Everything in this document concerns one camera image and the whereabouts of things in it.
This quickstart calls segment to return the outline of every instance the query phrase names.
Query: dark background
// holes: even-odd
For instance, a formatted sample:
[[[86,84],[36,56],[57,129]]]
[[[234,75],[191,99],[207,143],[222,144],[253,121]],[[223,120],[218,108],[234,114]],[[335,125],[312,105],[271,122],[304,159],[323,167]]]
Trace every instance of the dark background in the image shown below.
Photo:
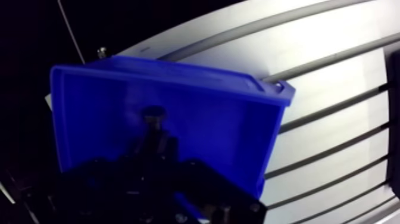
[[[116,54],[159,32],[240,0],[62,0],[88,61],[107,47]],[[58,173],[50,93],[54,64],[80,64],[57,0],[3,1],[0,6],[0,181],[18,200],[21,190]],[[25,217],[0,194],[0,220]]]

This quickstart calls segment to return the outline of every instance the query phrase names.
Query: blue plastic bin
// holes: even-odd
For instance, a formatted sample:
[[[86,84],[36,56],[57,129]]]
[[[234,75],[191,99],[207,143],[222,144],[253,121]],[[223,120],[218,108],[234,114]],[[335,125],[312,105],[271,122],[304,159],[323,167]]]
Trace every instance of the blue plastic bin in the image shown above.
[[[62,172],[96,157],[113,160],[144,135],[140,111],[161,105],[179,158],[198,158],[255,197],[285,107],[286,82],[165,61],[112,57],[55,66],[52,106]]]

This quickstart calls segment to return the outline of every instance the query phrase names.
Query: screw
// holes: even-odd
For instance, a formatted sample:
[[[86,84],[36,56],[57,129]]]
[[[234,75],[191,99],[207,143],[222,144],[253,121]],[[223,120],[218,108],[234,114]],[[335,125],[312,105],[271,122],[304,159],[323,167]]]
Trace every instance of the screw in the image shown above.
[[[97,56],[101,59],[101,58],[105,58],[107,57],[107,54],[105,53],[107,51],[107,48],[102,46],[97,50]]]
[[[161,122],[165,118],[165,109],[161,106],[149,106],[142,110],[142,117],[153,130],[161,130]]]
[[[250,206],[250,210],[253,212],[258,212],[260,210],[260,205],[259,204],[252,204]]]
[[[185,223],[188,220],[188,217],[184,216],[183,214],[176,214],[175,219],[178,223]]]

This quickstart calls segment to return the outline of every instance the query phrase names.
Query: black edge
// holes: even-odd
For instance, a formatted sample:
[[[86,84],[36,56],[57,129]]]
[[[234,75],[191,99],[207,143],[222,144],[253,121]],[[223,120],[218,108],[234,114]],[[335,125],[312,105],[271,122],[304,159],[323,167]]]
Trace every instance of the black edge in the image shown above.
[[[392,187],[395,195],[400,197],[400,159],[399,130],[400,120],[400,51],[394,52],[387,60],[387,80],[392,84],[389,90],[389,117],[393,125],[389,131],[389,153],[392,155],[387,161],[387,177],[391,177],[389,185]]]
[[[310,191],[307,191],[307,192],[305,192],[305,193],[303,193],[303,194],[299,194],[299,195],[297,195],[297,196],[288,198],[288,199],[286,199],[286,200],[279,201],[278,203],[271,204],[271,205],[269,205],[269,206],[267,206],[267,207],[268,207],[269,210],[276,209],[276,208],[278,208],[278,207],[281,207],[281,206],[290,204],[290,203],[292,203],[292,202],[294,202],[294,201],[300,200],[300,199],[302,199],[302,198],[305,198],[305,197],[308,197],[308,196],[313,195],[313,194],[315,194],[315,193],[318,193],[318,192],[320,192],[320,191],[323,191],[323,190],[325,190],[325,189],[327,189],[327,188],[330,188],[330,187],[333,186],[333,185],[336,185],[336,184],[338,184],[338,183],[341,183],[341,182],[343,182],[343,181],[345,181],[345,180],[347,180],[347,179],[352,178],[353,176],[356,176],[356,175],[358,175],[358,174],[360,174],[360,173],[362,173],[362,172],[364,172],[364,171],[366,171],[366,170],[368,170],[368,169],[370,169],[370,168],[372,168],[372,167],[378,165],[379,163],[385,161],[387,158],[388,158],[388,155],[386,155],[386,156],[384,156],[384,157],[382,157],[382,158],[379,158],[379,159],[377,159],[377,160],[371,162],[370,164],[368,164],[368,165],[366,165],[366,166],[363,166],[363,167],[361,167],[361,168],[359,168],[359,169],[357,169],[357,170],[354,170],[353,172],[351,172],[351,173],[349,173],[349,174],[347,174],[347,175],[345,175],[345,176],[342,176],[341,178],[338,178],[338,179],[336,179],[336,180],[334,180],[334,181],[331,181],[331,182],[326,183],[326,184],[324,184],[324,185],[322,185],[322,186],[319,186],[318,188],[314,188],[314,189],[312,189],[312,190],[310,190]]]
[[[284,173],[287,173],[287,172],[293,171],[295,169],[298,169],[300,167],[306,166],[306,165],[308,165],[310,163],[313,163],[315,161],[321,160],[321,159],[323,159],[325,157],[328,157],[328,156],[330,156],[330,155],[332,155],[334,153],[342,151],[342,150],[344,150],[344,149],[346,149],[346,148],[348,148],[348,147],[350,147],[350,146],[352,146],[352,145],[354,145],[356,143],[359,143],[359,142],[361,142],[361,141],[363,141],[363,140],[365,140],[365,139],[367,139],[367,138],[369,138],[369,137],[371,137],[371,136],[373,136],[373,135],[375,135],[375,134],[387,129],[389,127],[389,125],[390,125],[390,123],[387,122],[387,123],[385,123],[385,124],[383,124],[383,125],[381,125],[379,127],[376,127],[374,129],[366,132],[366,133],[363,133],[360,136],[357,136],[357,137],[355,137],[353,139],[350,139],[350,140],[348,140],[348,141],[346,141],[346,142],[344,142],[344,143],[342,143],[342,144],[340,144],[338,146],[335,146],[335,147],[333,147],[333,148],[331,148],[329,150],[323,151],[322,153],[316,154],[316,155],[308,157],[308,158],[306,158],[304,160],[298,161],[296,163],[293,163],[293,164],[290,164],[288,166],[282,167],[280,169],[274,170],[272,172],[266,173],[264,175],[264,177],[265,177],[265,179],[271,179],[271,178],[274,178],[276,176],[282,175]]]
[[[378,95],[378,94],[380,94],[380,93],[382,93],[384,91],[387,91],[388,89],[389,89],[389,85],[386,83],[386,84],[384,84],[382,86],[376,87],[376,88],[371,89],[371,90],[369,90],[367,92],[359,94],[359,95],[357,95],[355,97],[347,99],[347,100],[345,100],[343,102],[340,102],[338,104],[335,104],[335,105],[332,105],[330,107],[327,107],[327,108],[325,108],[323,110],[320,110],[320,111],[317,111],[317,112],[312,113],[310,115],[307,115],[307,116],[301,117],[299,119],[296,119],[296,120],[294,120],[292,122],[289,122],[287,124],[282,125],[280,127],[279,134],[285,133],[287,131],[290,131],[290,130],[293,130],[293,129],[297,128],[297,127],[300,127],[302,125],[306,125],[306,124],[311,123],[311,122],[313,122],[315,120],[318,120],[318,119],[321,119],[321,118],[323,118],[325,116],[328,116],[328,115],[331,115],[333,113],[336,113],[336,112],[338,112],[340,110],[346,109],[346,108],[348,108],[350,106],[353,106],[354,104],[358,104],[359,102],[362,102],[362,101],[367,100],[367,99],[369,99],[371,97],[374,97],[374,96],[376,96],[376,95]]]

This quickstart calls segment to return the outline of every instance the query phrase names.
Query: white panel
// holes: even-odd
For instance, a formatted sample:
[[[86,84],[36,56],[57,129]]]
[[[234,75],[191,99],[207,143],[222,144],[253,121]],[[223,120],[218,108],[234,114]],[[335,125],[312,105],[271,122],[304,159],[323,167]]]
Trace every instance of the white panel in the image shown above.
[[[345,176],[386,155],[388,144],[389,131],[384,130],[315,163],[271,178],[265,182],[261,200],[274,204]]]
[[[386,83],[383,49],[297,77],[292,105],[282,123],[304,117]]]
[[[285,206],[268,211],[265,224],[288,224],[340,204],[349,198],[355,197],[386,179],[386,165],[384,161],[378,165],[354,176],[337,185],[310,195]]]
[[[382,211],[385,211],[386,209],[391,209],[392,206],[397,206],[398,208],[400,208],[400,202],[397,198],[395,198],[394,200],[388,202],[387,204],[379,207],[376,210],[373,210],[371,212],[369,212],[368,214],[365,214],[364,216],[354,220],[353,222],[349,223],[349,224],[363,224],[366,221],[368,221],[369,219],[373,218],[374,216],[378,215],[379,213],[381,213]],[[398,224],[399,222],[385,222],[384,224]]]
[[[305,224],[338,224],[346,222],[349,219],[377,206],[394,196],[392,190],[383,186],[339,209],[333,210],[330,213],[324,214],[318,218],[305,222]]]
[[[181,62],[266,77],[381,38],[376,1],[305,17],[216,46]]]
[[[243,1],[155,35],[120,54],[131,57],[158,58],[226,30],[323,1],[325,0]]]
[[[267,171],[316,155],[389,120],[388,93],[383,92],[277,137]]]
[[[377,20],[382,36],[389,36],[400,32],[400,1],[399,0],[378,0],[375,13],[371,14]]]

